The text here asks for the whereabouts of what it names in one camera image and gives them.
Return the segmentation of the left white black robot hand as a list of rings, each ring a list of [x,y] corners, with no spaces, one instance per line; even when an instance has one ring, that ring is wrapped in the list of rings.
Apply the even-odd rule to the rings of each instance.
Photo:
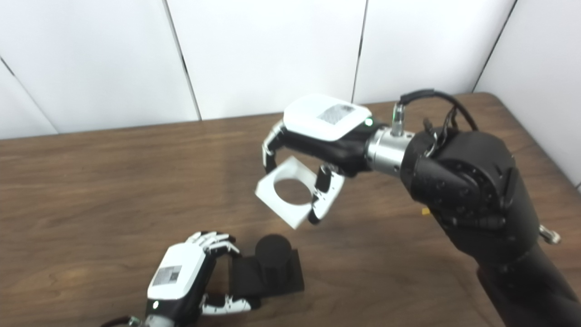
[[[235,238],[199,231],[165,252],[147,289],[144,327],[188,327],[201,316],[230,315],[260,308],[258,298],[206,291],[217,259],[240,258]]]

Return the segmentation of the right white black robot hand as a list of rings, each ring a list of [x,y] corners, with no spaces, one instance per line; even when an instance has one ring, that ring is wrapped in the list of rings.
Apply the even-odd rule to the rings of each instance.
[[[266,176],[256,186],[257,197],[291,228],[304,221],[319,224],[345,179],[371,171],[367,149],[385,127],[365,106],[330,96],[311,94],[293,101],[261,146]],[[310,201],[284,201],[274,189],[282,180],[304,184]]]

